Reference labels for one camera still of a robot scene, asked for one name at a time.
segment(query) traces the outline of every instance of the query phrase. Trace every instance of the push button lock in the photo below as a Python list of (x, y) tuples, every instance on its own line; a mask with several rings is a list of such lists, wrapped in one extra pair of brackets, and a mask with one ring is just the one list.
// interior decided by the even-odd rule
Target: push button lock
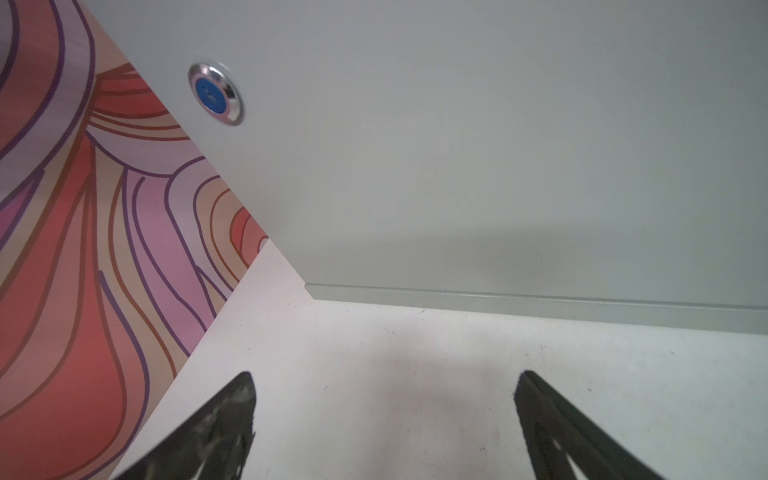
[(209, 114), (225, 124), (237, 124), (242, 113), (240, 96), (222, 70), (207, 63), (192, 65), (190, 87)]

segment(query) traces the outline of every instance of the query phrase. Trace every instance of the white floor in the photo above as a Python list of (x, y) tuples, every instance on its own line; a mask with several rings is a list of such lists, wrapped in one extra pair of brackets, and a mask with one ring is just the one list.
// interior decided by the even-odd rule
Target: white floor
[(768, 475), (768, 336), (315, 301), (272, 243), (115, 473), (250, 370), (243, 478), (533, 478), (524, 369), (667, 478)]

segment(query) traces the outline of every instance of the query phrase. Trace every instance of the cabinet door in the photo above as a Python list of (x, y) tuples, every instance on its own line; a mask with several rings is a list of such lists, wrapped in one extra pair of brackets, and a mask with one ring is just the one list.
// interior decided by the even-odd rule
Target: cabinet door
[(768, 333), (765, 2), (85, 3), (316, 298)]

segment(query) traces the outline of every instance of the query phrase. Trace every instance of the colorful wall mural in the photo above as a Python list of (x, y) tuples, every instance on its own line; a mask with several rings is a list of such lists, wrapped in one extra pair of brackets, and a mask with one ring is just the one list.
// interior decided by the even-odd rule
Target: colorful wall mural
[(0, 68), (0, 478), (107, 478), (266, 236), (77, 2)]

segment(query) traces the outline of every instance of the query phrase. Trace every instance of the wavy line pattern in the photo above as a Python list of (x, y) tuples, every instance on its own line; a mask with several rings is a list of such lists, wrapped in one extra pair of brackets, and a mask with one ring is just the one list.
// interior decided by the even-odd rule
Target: wavy line pattern
[(0, 5), (8, 480), (107, 478), (266, 241), (89, 18)]

